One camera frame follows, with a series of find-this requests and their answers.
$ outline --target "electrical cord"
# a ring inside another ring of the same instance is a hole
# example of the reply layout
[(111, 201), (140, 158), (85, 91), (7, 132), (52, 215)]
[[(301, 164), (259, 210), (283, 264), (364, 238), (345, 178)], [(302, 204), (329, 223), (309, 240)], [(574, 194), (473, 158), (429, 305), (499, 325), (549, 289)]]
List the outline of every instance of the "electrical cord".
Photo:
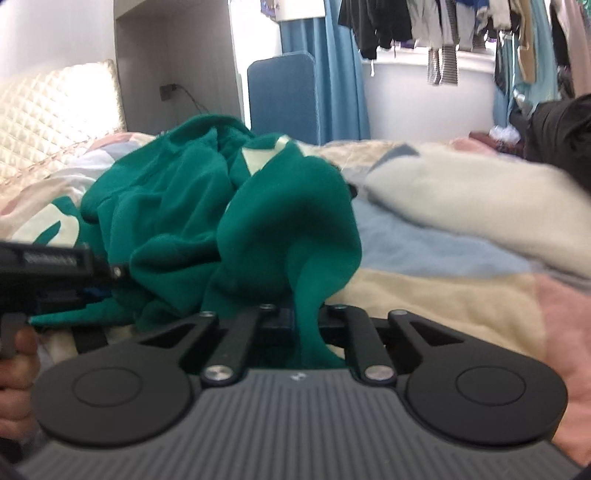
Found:
[(204, 107), (201, 103), (199, 103), (197, 100), (195, 100), (195, 97), (193, 95), (191, 95), (191, 93), (184, 86), (182, 86), (180, 83), (173, 83), (173, 90), (179, 90), (179, 89), (187, 94), (187, 96), (191, 99), (191, 101), (193, 102), (193, 105), (195, 106), (195, 108), (197, 109), (197, 111), (199, 113), (210, 113), (209, 110), (207, 109), (207, 107)]

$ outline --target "quilted headboard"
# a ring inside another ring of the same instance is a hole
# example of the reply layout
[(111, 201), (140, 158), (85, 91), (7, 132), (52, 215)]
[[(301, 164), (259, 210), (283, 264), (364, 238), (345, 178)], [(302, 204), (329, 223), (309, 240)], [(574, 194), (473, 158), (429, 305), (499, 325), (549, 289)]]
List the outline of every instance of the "quilted headboard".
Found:
[(43, 177), (58, 169), (59, 159), (43, 164), (49, 155), (124, 130), (111, 60), (0, 86), (0, 189), (28, 171)]

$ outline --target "finger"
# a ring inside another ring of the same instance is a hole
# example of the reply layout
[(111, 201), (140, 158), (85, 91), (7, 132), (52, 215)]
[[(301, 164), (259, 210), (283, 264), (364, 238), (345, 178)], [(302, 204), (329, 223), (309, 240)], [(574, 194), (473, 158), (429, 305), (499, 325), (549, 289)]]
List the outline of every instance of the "finger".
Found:
[(35, 329), (26, 325), (21, 328), (14, 338), (17, 351), (25, 355), (35, 355), (37, 353), (37, 334)]
[(0, 391), (0, 419), (22, 420), (31, 414), (31, 390)]
[(0, 388), (26, 390), (33, 384), (39, 373), (40, 362), (37, 355), (23, 355), (0, 362)]
[(0, 437), (9, 440), (24, 440), (35, 433), (37, 422), (33, 415), (22, 420), (0, 419)]

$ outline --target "power outlet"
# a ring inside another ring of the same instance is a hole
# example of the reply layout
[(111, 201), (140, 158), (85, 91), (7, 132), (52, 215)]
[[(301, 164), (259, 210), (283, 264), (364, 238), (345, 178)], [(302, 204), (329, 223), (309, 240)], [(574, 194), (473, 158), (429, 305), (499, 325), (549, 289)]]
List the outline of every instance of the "power outlet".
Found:
[(169, 83), (168, 85), (161, 85), (160, 86), (160, 100), (166, 102), (173, 97), (173, 92), (176, 90), (176, 85), (174, 83)]

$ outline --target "bed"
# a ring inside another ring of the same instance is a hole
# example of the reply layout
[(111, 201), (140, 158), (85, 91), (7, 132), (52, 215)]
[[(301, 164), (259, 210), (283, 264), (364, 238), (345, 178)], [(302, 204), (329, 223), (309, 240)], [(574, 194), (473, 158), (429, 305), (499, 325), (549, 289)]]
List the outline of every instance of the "bed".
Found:
[[(111, 62), (8, 86), (0, 92), (0, 238), (32, 241), (32, 224), (53, 221), (43, 219), (53, 200), (79, 205), (102, 173), (153, 138), (125, 131)], [(462, 145), (300, 145), (360, 192), (361, 267), (328, 302), (376, 317), (407, 309), (545, 362), (569, 391), (554, 442), (589, 463), (591, 199), (555, 168)], [(67, 330), (41, 339), (48, 363), (76, 354)]]

